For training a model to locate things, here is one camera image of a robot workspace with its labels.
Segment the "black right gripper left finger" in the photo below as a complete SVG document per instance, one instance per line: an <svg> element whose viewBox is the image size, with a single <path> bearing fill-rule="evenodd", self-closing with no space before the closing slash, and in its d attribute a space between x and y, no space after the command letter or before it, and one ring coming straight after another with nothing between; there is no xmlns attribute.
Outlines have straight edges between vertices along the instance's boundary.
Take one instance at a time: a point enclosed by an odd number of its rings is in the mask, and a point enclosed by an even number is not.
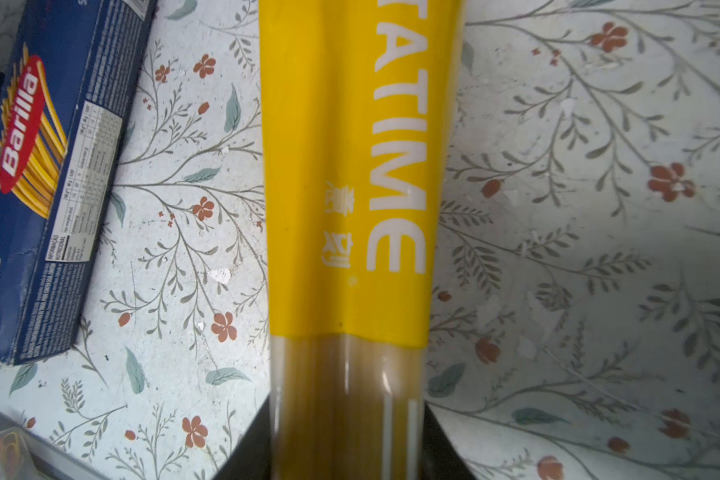
<svg viewBox="0 0 720 480"><path fill-rule="evenodd" d="M270 398L267 397L231 456L214 480L270 480L272 478L272 436Z"/></svg>

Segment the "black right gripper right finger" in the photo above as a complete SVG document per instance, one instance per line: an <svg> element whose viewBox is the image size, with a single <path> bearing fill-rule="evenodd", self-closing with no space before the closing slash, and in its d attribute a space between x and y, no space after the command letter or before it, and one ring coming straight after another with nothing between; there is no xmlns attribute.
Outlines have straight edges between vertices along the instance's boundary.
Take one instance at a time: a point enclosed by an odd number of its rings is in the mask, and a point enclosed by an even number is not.
<svg viewBox="0 0 720 480"><path fill-rule="evenodd" d="M475 480L429 404L424 405L421 478L423 480Z"/></svg>

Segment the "yellow Pastatime bag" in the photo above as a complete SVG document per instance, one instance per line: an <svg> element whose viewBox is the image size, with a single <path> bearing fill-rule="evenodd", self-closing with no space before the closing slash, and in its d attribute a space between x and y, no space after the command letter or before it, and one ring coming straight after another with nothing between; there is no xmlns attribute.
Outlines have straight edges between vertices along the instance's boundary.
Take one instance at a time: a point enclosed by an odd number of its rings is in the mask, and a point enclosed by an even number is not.
<svg viewBox="0 0 720 480"><path fill-rule="evenodd" d="M464 5L260 5L272 475L416 479Z"/></svg>

